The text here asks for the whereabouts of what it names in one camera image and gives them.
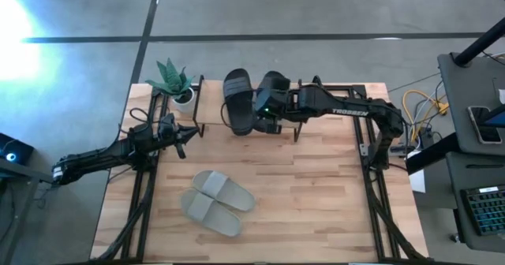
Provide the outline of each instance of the blue light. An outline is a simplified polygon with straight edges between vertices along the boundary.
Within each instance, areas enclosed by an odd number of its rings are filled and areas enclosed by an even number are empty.
[[[13,153],[9,153],[6,155],[6,159],[10,162],[13,162],[16,160],[16,154],[13,154]]]

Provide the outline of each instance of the bright light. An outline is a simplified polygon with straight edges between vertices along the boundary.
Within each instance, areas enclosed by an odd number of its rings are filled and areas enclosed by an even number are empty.
[[[39,70],[39,46],[21,43],[32,24],[17,0],[0,0],[0,81],[32,80]]]
[[[6,159],[10,162],[13,162],[16,160],[16,154],[9,153],[8,155],[6,155]]]

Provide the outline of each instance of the slide sandal strap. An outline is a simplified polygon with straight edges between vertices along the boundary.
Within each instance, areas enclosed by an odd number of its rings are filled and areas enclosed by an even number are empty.
[[[204,186],[202,186],[202,192],[210,197],[217,197],[227,180],[228,176],[217,171],[212,171],[211,175],[209,175],[205,181]]]
[[[205,215],[208,213],[208,209],[211,208],[211,205],[214,201],[214,199],[207,197],[204,194],[197,194],[189,206],[187,212],[188,216],[198,222],[202,222],[205,218]]]
[[[224,97],[236,95],[244,91],[252,91],[251,83],[247,77],[239,77],[233,80],[225,80],[223,85]]]

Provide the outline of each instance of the gray slide sandal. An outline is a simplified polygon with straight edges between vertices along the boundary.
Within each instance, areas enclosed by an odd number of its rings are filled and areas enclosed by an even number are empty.
[[[204,170],[193,178],[193,187],[240,211],[251,211],[256,204],[254,196],[228,176],[215,170]]]
[[[236,237],[242,231],[240,219],[234,213],[195,189],[182,193],[181,208],[186,217],[228,237]]]

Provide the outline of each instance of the cable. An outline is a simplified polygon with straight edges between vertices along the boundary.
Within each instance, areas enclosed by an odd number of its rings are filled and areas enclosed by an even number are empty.
[[[407,171],[407,168],[405,168],[404,166],[400,166],[400,165],[397,165],[397,164],[394,164],[394,163],[389,163],[389,166],[398,167],[401,170]]]
[[[446,97],[446,96],[444,95],[444,96],[442,96],[440,99],[438,98],[438,90],[442,87],[442,83],[443,83],[443,82],[442,82],[442,81],[440,81],[440,82],[436,85],[436,88],[435,88],[435,91],[434,91],[434,93],[435,93],[435,102],[434,102],[434,103],[432,104],[432,106],[428,109],[428,111],[427,111],[427,112],[426,112],[426,114],[425,114],[425,118],[423,118],[423,120],[421,120],[421,121],[420,121],[420,123],[422,123],[423,121],[428,120],[428,119],[427,119],[427,116],[429,115],[429,112],[433,109],[433,107],[436,107],[436,109],[438,110],[438,112],[437,112],[437,114],[436,114],[436,115],[443,113],[443,112],[444,112],[444,111],[446,111],[446,109],[448,108],[448,107],[446,107],[446,108],[444,108],[444,109],[440,109],[440,100],[441,100],[441,99],[443,99],[444,97]],[[419,131],[420,131],[420,130],[421,130],[421,128],[419,128],[419,129],[417,129],[417,130],[416,130],[416,129],[415,129],[415,127],[414,127],[414,131],[413,131],[413,133],[412,133],[412,138],[410,139],[411,141],[415,141],[415,140],[416,140],[416,137],[418,136],[418,134],[419,134]]]
[[[125,170],[122,170],[121,172],[119,172],[119,173],[117,173],[117,174],[115,174],[115,175],[113,175],[113,176],[109,177],[109,179],[107,180],[107,184],[109,184],[109,183],[110,183],[110,182],[111,182],[114,178],[116,178],[117,176],[119,176],[119,175],[121,175],[121,174],[125,173],[125,172],[126,172],[126,171],[128,171],[128,170],[131,170],[132,168],[133,168],[133,166],[128,167],[128,168],[126,168]]]
[[[133,111],[140,111],[143,115],[145,115],[145,117],[146,117],[147,119],[138,118],[137,116],[133,115]],[[147,130],[147,129],[148,129],[148,128],[152,125],[152,124],[159,123],[159,120],[158,120],[158,121],[151,121],[151,119],[149,118],[148,113],[147,113],[145,110],[143,110],[143,109],[141,109],[141,108],[139,108],[139,107],[134,107],[134,108],[132,108],[132,109],[129,111],[129,116],[131,116],[133,119],[135,119],[135,120],[137,120],[137,121],[139,121],[139,122],[142,122],[142,123],[144,123],[144,124],[146,125],[146,126],[145,126],[145,127],[143,127],[142,129],[140,129],[140,130],[138,130],[138,131],[135,131],[135,133],[141,133],[141,132],[143,132],[143,131]],[[125,130],[123,130],[123,129],[121,128],[121,125],[119,125],[119,131],[120,131],[121,133],[128,134],[128,132],[127,132],[127,131],[125,131]]]
[[[10,231],[10,228],[13,226],[15,215],[16,215],[16,204],[14,203],[14,200],[16,198],[14,197],[14,189],[11,184],[8,184],[7,188],[10,190],[10,199],[11,199],[10,207],[11,207],[12,214],[11,214],[11,219],[10,219],[9,225],[7,226],[6,231],[3,233],[2,237],[0,237],[0,245],[2,245],[3,241],[6,239],[7,234]]]
[[[425,115],[425,117],[423,118],[423,120],[421,120],[421,121],[419,121],[419,122],[417,122],[417,123],[422,123],[422,122],[424,122],[424,121],[428,121],[428,123],[429,123],[429,122],[431,122],[431,120],[432,120],[434,117],[436,117],[437,115],[441,114],[442,112],[444,112],[445,110],[447,110],[447,109],[449,108],[449,107],[446,107],[446,108],[444,108],[444,109],[442,109],[442,110],[439,110],[439,112],[437,112],[435,115],[432,115],[431,117],[428,117],[429,112],[430,112],[430,111],[432,111],[433,107],[435,107],[435,106],[431,106],[431,107],[428,109],[428,111],[426,112],[426,115]],[[421,128],[419,128],[419,129],[418,129],[418,130],[414,133],[414,136],[413,136],[413,139],[414,139],[414,140],[415,140],[415,139],[417,138],[417,136],[419,135],[419,131],[420,131],[420,130],[421,130]]]
[[[44,189],[44,193],[40,196],[40,198],[34,199],[34,201],[37,201],[37,207],[42,210],[46,207],[46,195],[48,192],[56,190],[60,187],[60,185],[52,185],[50,188]]]
[[[431,100],[432,102],[435,102],[435,100],[432,99],[432,96],[433,95],[426,95],[424,92],[422,91],[418,91],[418,90],[408,90],[406,91],[404,94],[403,94],[403,97],[402,97],[402,105],[403,105],[403,109],[405,110],[406,114],[407,114],[407,117],[410,119],[410,124],[413,124],[414,119],[412,119],[412,116],[410,115],[410,112],[409,112],[409,109],[407,108],[407,105],[406,105],[406,97],[411,94],[411,93],[417,93],[418,95],[422,95],[426,98],[426,102]]]
[[[492,55],[487,54],[487,53],[485,53],[484,51],[482,51],[482,54],[486,55],[487,57],[491,58],[493,61],[498,62],[498,63],[499,63],[499,64],[501,64],[501,65],[505,65],[505,63],[503,63],[502,61],[497,60],[497,59],[496,59],[496,58],[494,58]]]
[[[425,108],[426,103],[428,103],[429,100],[432,100],[432,108],[436,106],[437,110],[440,110],[440,105],[439,105],[439,99],[438,99],[438,90],[441,88],[442,81],[439,82],[439,84],[436,85],[435,91],[424,101],[423,105],[417,111],[417,106],[416,106],[416,116],[413,118],[413,131],[410,140],[415,141],[415,133],[416,133],[416,128],[417,124],[415,124],[415,121],[417,120],[418,116],[421,114],[421,110]]]
[[[434,74],[432,74],[432,75],[429,75],[429,76],[427,76],[427,77],[421,78],[421,79],[419,79],[419,80],[415,80],[415,81],[410,82],[410,83],[408,83],[408,84],[404,84],[404,85],[399,86],[399,87],[397,87],[397,88],[392,88],[392,89],[388,90],[387,92],[393,92],[393,91],[396,91],[396,90],[398,90],[398,89],[400,89],[400,88],[408,87],[408,86],[410,86],[410,85],[412,85],[412,84],[419,83],[420,81],[427,80],[427,79],[429,79],[429,78],[431,78],[431,77],[434,77],[434,76],[436,76],[436,75],[440,75],[440,72],[438,72],[438,73],[434,73]]]

